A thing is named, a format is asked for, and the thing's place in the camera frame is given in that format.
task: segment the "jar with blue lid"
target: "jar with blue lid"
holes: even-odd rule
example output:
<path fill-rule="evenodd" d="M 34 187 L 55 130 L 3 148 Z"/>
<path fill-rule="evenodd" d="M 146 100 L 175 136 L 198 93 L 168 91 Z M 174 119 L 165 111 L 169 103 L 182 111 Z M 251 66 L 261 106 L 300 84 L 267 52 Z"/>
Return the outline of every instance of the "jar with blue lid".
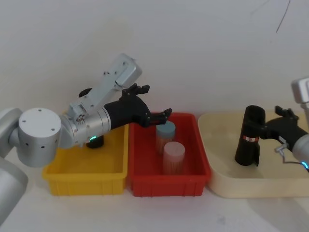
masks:
<path fill-rule="evenodd" d="M 176 126 L 171 121 L 166 121 L 165 124 L 156 126 L 155 147 L 157 153 L 163 155 L 164 146 L 168 142 L 172 142 L 175 137 Z"/>

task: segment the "black cylinder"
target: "black cylinder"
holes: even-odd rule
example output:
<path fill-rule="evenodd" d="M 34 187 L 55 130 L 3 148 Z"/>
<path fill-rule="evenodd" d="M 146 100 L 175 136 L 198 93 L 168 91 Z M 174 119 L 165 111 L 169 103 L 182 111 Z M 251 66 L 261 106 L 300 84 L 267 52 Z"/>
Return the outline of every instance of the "black cylinder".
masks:
<path fill-rule="evenodd" d="M 259 106 L 250 105 L 246 108 L 235 161 L 243 166 L 259 164 L 259 137 L 261 128 L 265 125 L 265 110 Z"/>
<path fill-rule="evenodd" d="M 90 90 L 92 88 L 87 88 L 87 89 L 84 89 L 82 92 L 79 93 L 79 97 L 83 97 L 85 95 L 87 95 Z M 91 139 L 91 141 L 89 143 L 86 144 L 87 147 L 89 148 L 99 148 L 99 147 L 102 147 L 104 145 L 104 136 L 100 136 L 100 137 L 97 137 L 97 138 L 93 138 Z"/>

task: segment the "beige tray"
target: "beige tray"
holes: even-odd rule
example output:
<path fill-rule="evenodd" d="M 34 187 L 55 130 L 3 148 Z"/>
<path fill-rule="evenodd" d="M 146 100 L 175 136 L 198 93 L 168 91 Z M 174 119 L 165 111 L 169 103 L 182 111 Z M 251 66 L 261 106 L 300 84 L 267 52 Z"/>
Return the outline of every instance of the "beige tray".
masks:
<path fill-rule="evenodd" d="M 309 196 L 309 173 L 302 165 L 283 164 L 275 140 L 261 140 L 259 166 L 241 166 L 234 160 L 244 112 L 204 114 L 198 120 L 212 170 L 210 189 L 226 198 Z M 307 130 L 303 114 L 299 126 Z M 278 117 L 267 113 L 267 121 Z M 286 161 L 297 161 L 285 150 Z"/>

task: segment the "black cup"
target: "black cup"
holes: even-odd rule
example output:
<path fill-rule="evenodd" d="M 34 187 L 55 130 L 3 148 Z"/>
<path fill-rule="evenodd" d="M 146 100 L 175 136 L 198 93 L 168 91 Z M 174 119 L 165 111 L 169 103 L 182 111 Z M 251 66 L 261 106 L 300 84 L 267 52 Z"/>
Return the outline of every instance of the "black cup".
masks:
<path fill-rule="evenodd" d="M 261 128 L 265 125 L 265 110 L 259 106 L 250 105 L 246 108 L 235 161 L 243 166 L 253 163 L 259 165 Z"/>

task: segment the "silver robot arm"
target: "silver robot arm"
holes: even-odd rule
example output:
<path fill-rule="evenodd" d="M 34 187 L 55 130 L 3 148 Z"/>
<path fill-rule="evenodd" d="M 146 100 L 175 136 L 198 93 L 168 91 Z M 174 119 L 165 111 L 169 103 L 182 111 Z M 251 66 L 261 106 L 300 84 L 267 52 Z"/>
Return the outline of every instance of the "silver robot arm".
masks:
<path fill-rule="evenodd" d="M 291 84 L 295 102 L 304 109 L 307 125 L 309 126 L 309 76 L 294 80 Z M 299 138 L 292 153 L 309 170 L 309 135 Z"/>
<path fill-rule="evenodd" d="M 172 109 L 152 114 L 137 96 L 149 91 L 149 86 L 133 84 L 140 75 L 134 59 L 121 54 L 102 82 L 71 103 L 66 114 L 58 116 L 45 108 L 0 112 L 0 226 L 28 184 L 28 177 L 4 159 L 13 147 L 25 165 L 43 167 L 54 160 L 58 147 L 82 145 L 130 122 L 142 127 L 166 123 Z M 121 98 L 107 103 L 120 90 Z"/>

